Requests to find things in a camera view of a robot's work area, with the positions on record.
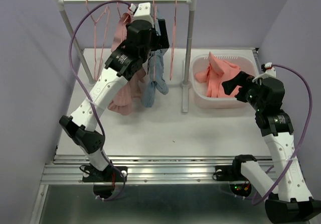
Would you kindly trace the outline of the dusty pink ruffled dress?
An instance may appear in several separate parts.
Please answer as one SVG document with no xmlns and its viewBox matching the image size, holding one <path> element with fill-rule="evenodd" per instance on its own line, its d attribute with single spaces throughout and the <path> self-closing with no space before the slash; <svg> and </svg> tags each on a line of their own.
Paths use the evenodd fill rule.
<svg viewBox="0 0 321 224">
<path fill-rule="evenodd" d="M 127 36 L 126 25 L 132 22 L 132 13 L 124 13 L 117 24 L 116 32 L 114 34 L 111 52 L 122 43 Z M 112 102 L 109 104 L 108 109 L 123 116 L 132 112 L 132 102 L 134 98 L 141 98 L 141 89 L 139 82 L 144 83 L 146 71 L 141 68 L 132 79 L 117 93 Z"/>
</svg>

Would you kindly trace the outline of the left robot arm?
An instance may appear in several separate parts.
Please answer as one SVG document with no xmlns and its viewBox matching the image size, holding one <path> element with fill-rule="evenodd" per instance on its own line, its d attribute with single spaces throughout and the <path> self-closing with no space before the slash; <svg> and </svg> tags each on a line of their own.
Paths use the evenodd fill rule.
<svg viewBox="0 0 321 224">
<path fill-rule="evenodd" d="M 142 69 L 150 53 L 169 47 L 166 22 L 134 20 L 126 25 L 126 38 L 105 62 L 98 81 L 80 106 L 70 116 L 62 116 L 59 124 L 72 141 L 78 145 L 95 168 L 94 175 L 101 181 L 111 177 L 111 163 L 103 150 L 105 133 L 97 132 L 102 126 L 100 117 L 117 93 Z"/>
</svg>

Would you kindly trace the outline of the blue denim skirt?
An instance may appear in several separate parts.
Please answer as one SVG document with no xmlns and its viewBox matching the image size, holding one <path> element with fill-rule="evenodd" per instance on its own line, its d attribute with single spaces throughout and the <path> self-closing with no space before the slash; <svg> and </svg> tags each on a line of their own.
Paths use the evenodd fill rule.
<svg viewBox="0 0 321 224">
<path fill-rule="evenodd" d="M 152 51 L 148 59 L 148 75 L 149 82 L 145 87 L 145 90 L 141 96 L 141 103 L 144 107 L 152 107 L 155 101 L 156 90 L 161 94 L 166 95 L 169 92 L 169 88 L 164 80 L 164 54 L 168 49 L 160 49 Z M 156 52 L 156 80 L 153 82 L 153 56 Z"/>
</svg>

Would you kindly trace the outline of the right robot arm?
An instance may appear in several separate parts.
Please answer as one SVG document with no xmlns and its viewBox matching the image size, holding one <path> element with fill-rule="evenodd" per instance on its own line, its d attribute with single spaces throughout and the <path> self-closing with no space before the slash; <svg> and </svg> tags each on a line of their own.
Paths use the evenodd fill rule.
<svg viewBox="0 0 321 224">
<path fill-rule="evenodd" d="M 291 119 L 281 108 L 285 95 L 283 83 L 274 75 L 254 77 L 241 71 L 222 86 L 226 95 L 237 88 L 235 98 L 249 103 L 255 110 L 256 124 L 278 176 L 273 181 L 254 156 L 234 158 L 232 176 L 245 177 L 260 195 L 260 198 L 253 198 L 253 205 L 264 203 L 272 223 L 305 222 L 320 214 L 320 201 L 309 191 L 296 156 L 299 146 L 294 144 Z"/>
</svg>

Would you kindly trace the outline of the salmon orange skirt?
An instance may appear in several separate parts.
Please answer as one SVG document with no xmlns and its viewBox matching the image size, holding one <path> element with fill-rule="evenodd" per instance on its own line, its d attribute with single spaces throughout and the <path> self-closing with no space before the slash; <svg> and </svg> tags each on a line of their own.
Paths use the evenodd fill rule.
<svg viewBox="0 0 321 224">
<path fill-rule="evenodd" d="M 225 94 L 222 83 L 231 80 L 240 71 L 241 69 L 238 65 L 219 59 L 210 52 L 207 68 L 195 73 L 194 77 L 198 83 L 206 83 L 206 97 L 226 98 L 231 97 L 231 95 Z"/>
</svg>

